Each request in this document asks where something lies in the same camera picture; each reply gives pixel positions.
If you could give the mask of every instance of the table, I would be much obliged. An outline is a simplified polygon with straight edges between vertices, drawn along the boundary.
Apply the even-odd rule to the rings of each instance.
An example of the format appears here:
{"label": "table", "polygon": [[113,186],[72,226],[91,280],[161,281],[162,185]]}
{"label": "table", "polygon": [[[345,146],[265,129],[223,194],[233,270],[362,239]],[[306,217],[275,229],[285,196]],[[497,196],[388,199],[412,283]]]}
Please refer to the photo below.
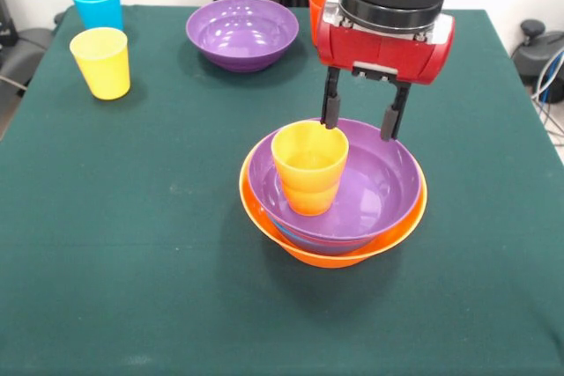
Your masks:
{"label": "table", "polygon": [[[0,143],[0,372],[562,375],[564,172],[483,11],[455,11],[443,73],[400,138],[427,212],[348,269],[289,256],[237,189],[262,136],[320,113],[301,31],[240,75],[187,42],[193,9],[124,8],[132,90],[95,100],[67,13]],[[343,75],[342,115],[379,125],[391,85]]]}

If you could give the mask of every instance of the orange cup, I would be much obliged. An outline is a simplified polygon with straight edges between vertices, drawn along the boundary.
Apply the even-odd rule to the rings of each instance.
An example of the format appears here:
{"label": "orange cup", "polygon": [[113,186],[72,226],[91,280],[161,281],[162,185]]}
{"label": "orange cup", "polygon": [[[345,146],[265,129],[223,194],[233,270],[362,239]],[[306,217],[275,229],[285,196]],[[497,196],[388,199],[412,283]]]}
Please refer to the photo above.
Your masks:
{"label": "orange cup", "polygon": [[337,195],[349,142],[338,128],[301,121],[282,128],[271,144],[274,165],[290,207],[305,216],[321,215]]}
{"label": "orange cup", "polygon": [[311,22],[311,40],[317,46],[317,21],[325,0],[309,0],[309,19]]}

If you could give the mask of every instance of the bowl rim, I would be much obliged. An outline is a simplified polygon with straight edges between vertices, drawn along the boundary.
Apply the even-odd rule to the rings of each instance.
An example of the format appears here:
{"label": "bowl rim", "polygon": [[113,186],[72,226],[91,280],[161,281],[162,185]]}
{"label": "bowl rim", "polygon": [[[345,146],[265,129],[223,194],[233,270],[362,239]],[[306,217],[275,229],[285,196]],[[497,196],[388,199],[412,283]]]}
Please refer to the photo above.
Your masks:
{"label": "bowl rim", "polygon": [[[426,208],[427,208],[427,201],[428,201],[427,180],[425,178],[425,175],[423,174],[423,170],[421,169],[419,162],[417,161],[417,159],[414,159],[415,164],[417,165],[419,176],[421,178],[421,191],[419,193],[420,198],[418,199],[418,202],[420,202],[420,209],[417,212],[417,215],[415,216],[415,218],[412,221],[409,228],[405,231],[405,233],[401,237],[396,239],[394,242],[392,242],[391,244],[386,246],[385,248],[376,249],[376,250],[373,250],[373,251],[370,251],[370,252],[367,252],[367,253],[362,253],[362,254],[355,254],[356,250],[353,250],[350,253],[346,253],[346,254],[342,254],[342,255],[322,255],[322,254],[310,253],[309,251],[304,251],[304,250],[302,250],[302,249],[300,249],[300,248],[298,248],[294,245],[291,245],[291,244],[288,243],[290,241],[286,242],[286,239],[284,237],[282,237],[283,240],[279,240],[274,235],[272,235],[268,230],[266,230],[266,228],[264,228],[264,226],[256,219],[256,216],[250,210],[249,205],[248,205],[248,203],[245,199],[245,195],[244,195],[245,181],[249,185],[249,190],[250,190],[251,194],[255,195],[253,190],[250,188],[249,163],[250,163],[250,160],[252,159],[252,157],[255,153],[256,148],[258,147],[258,145],[262,141],[264,141],[264,138],[261,141],[259,141],[257,144],[255,144],[255,146],[251,149],[251,151],[248,153],[247,157],[244,159],[244,161],[242,163],[241,170],[239,172],[239,197],[241,199],[243,209],[245,210],[245,212],[247,213],[247,216],[250,218],[250,220],[253,222],[253,224],[264,235],[266,235],[272,241],[276,242],[279,246],[284,248],[288,253],[290,253],[292,251],[295,254],[298,254],[300,257],[306,256],[307,258],[312,259],[312,260],[327,260],[329,262],[341,262],[341,261],[351,262],[350,264],[347,264],[346,266],[352,266],[353,264],[356,264],[356,262],[366,260],[366,259],[368,259],[368,258],[370,258],[374,255],[388,251],[389,249],[391,249],[391,248],[397,246],[398,244],[400,244],[401,242],[403,242],[407,237],[409,237],[412,234],[412,232],[415,230],[415,228],[417,228],[421,219],[423,218],[423,215],[425,214],[425,211],[426,211]],[[299,258],[297,256],[294,256],[294,257],[296,257],[298,260],[303,262],[303,260],[301,258]]]}
{"label": "bowl rim", "polygon": [[[350,118],[339,118],[339,120],[343,120],[343,121],[347,121],[350,122],[354,125],[361,125],[361,126],[365,126],[370,128],[371,130],[374,130],[377,132],[377,134],[380,134],[380,129],[375,127],[374,125],[371,125],[369,123],[363,122],[363,121],[357,121],[355,119],[350,119]],[[308,118],[305,120],[301,120],[301,121],[319,121],[319,118]],[[247,171],[248,177],[249,177],[249,186],[251,191],[253,192],[253,195],[255,196],[255,198],[257,199],[257,201],[261,204],[261,206],[263,207],[263,209],[267,212],[267,215],[271,215],[272,218],[274,218],[277,222],[279,222],[280,224],[282,224],[284,227],[286,228],[293,228],[295,231],[299,231],[299,232],[303,232],[306,233],[307,235],[309,235],[310,237],[313,238],[317,238],[317,239],[322,239],[322,240],[326,240],[327,238],[324,237],[322,234],[320,233],[313,233],[311,231],[305,230],[303,228],[298,228],[295,225],[290,224],[289,222],[287,222],[286,220],[280,218],[280,216],[278,216],[276,213],[273,213],[271,208],[269,207],[269,205],[267,203],[264,203],[263,201],[261,201],[261,198],[259,197],[259,195],[257,195],[256,191],[253,188],[253,184],[251,183],[251,178],[250,178],[250,165],[253,161],[253,158],[255,156],[255,152],[258,150],[258,148],[263,144],[266,143],[269,139],[273,138],[276,133],[279,131],[280,129],[275,129],[274,131],[272,131],[270,134],[268,134],[267,136],[265,136],[263,139],[261,139],[257,144],[256,144],[256,148],[253,150],[253,155],[251,156],[250,160],[249,160],[249,168]],[[411,154],[411,152],[399,141],[399,140],[395,140],[395,143],[397,143],[397,146],[400,150],[403,150],[406,154],[407,157],[411,160],[411,162],[413,163],[413,165],[415,166],[415,169],[418,170],[419,166],[418,166],[418,162],[417,159]],[[385,227],[379,229],[378,231],[375,232],[370,232],[370,233],[364,233],[360,236],[356,235],[356,236],[352,236],[352,237],[339,237],[339,240],[365,240],[366,238],[371,238],[371,237],[375,237],[381,233],[384,233],[386,231],[388,231],[390,228],[394,227],[395,225],[397,225],[398,222],[401,222],[403,219],[405,219],[406,216],[409,215],[409,213],[412,211],[413,207],[415,207],[415,204],[418,201],[418,198],[421,194],[421,186],[422,186],[422,177],[421,174],[419,172],[417,172],[418,175],[418,179],[417,179],[417,194],[415,195],[414,200],[411,202],[411,205],[409,208],[407,208],[407,210],[404,211],[404,213],[397,217],[395,222],[392,222],[388,225],[386,225]]]}
{"label": "bowl rim", "polygon": [[215,53],[212,52],[206,48],[201,47],[190,35],[190,31],[189,31],[189,24],[190,21],[194,18],[197,18],[197,15],[199,15],[199,13],[201,13],[202,11],[205,10],[205,8],[210,7],[213,4],[222,4],[222,3],[228,3],[228,2],[232,2],[233,0],[214,0],[213,2],[209,2],[208,4],[205,4],[203,6],[200,6],[199,8],[197,8],[195,11],[193,11],[191,13],[191,15],[188,17],[188,20],[186,21],[186,26],[185,26],[185,30],[186,30],[186,35],[188,36],[188,39],[192,42],[192,44],[194,46],[196,46],[199,50],[209,54],[209,55],[214,55],[215,57],[218,58],[224,58],[224,59],[260,59],[263,57],[268,57],[271,55],[275,55],[277,53],[283,52],[284,50],[286,50],[287,48],[290,47],[290,45],[296,40],[296,37],[298,36],[298,33],[300,32],[300,22],[298,21],[297,17],[293,14],[292,11],[290,11],[288,8],[286,8],[284,5],[279,4],[278,2],[274,2],[272,0],[253,0],[253,1],[257,1],[257,2],[264,2],[267,4],[273,4],[275,5],[277,8],[279,8],[280,10],[284,11],[284,13],[286,13],[288,15],[288,17],[290,17],[290,19],[294,22],[295,24],[295,31],[292,34],[289,34],[289,40],[288,42],[280,47],[277,48],[276,50],[273,50],[269,53],[265,53],[263,55],[254,55],[254,56],[246,56],[246,57],[236,57],[236,56],[230,56],[230,55],[222,55],[221,53]]}

